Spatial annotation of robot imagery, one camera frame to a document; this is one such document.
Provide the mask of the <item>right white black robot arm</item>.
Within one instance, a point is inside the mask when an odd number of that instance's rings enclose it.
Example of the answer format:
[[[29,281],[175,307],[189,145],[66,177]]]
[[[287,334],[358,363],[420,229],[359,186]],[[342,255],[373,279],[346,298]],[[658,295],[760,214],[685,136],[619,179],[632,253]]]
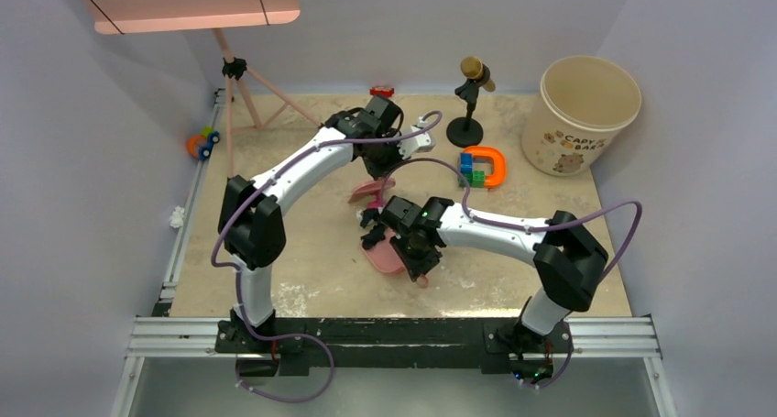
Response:
[[[440,197],[425,205],[394,196],[378,222],[394,232],[390,244],[412,280],[437,266],[444,247],[470,247],[514,258],[536,269],[541,287],[514,326],[517,343],[535,350],[572,312],[589,310],[609,255],[571,213],[517,218],[472,211]]]

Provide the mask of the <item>pink plastic dustpan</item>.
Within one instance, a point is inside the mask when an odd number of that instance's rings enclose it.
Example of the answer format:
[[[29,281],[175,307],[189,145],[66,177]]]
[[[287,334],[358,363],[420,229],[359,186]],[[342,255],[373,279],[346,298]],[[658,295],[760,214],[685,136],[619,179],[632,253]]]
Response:
[[[380,242],[372,248],[360,247],[359,249],[377,272],[389,276],[409,277],[406,266],[388,241]]]

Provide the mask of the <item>pink hand brush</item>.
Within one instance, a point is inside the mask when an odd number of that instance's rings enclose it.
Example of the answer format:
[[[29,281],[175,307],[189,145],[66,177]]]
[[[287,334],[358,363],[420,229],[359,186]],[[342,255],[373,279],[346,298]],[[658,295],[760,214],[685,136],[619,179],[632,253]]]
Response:
[[[349,204],[356,204],[369,198],[370,201],[367,203],[367,209],[381,208],[384,205],[383,192],[393,188],[395,185],[396,181],[393,178],[367,181],[356,186],[351,191],[347,202]]]

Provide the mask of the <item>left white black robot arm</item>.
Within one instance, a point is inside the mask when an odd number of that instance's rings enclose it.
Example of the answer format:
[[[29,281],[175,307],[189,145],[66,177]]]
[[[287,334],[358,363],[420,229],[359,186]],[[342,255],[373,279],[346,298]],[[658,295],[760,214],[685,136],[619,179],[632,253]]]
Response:
[[[242,321],[237,339],[249,351],[263,351],[272,343],[272,265],[287,244],[285,214],[325,177],[356,159],[364,161],[371,178],[383,178],[407,158],[400,148],[405,138],[394,126],[403,118],[397,104],[374,95],[364,107],[331,115],[280,164],[252,179],[235,175],[227,181],[214,248],[230,258],[214,258],[212,264],[235,272],[231,314]]]

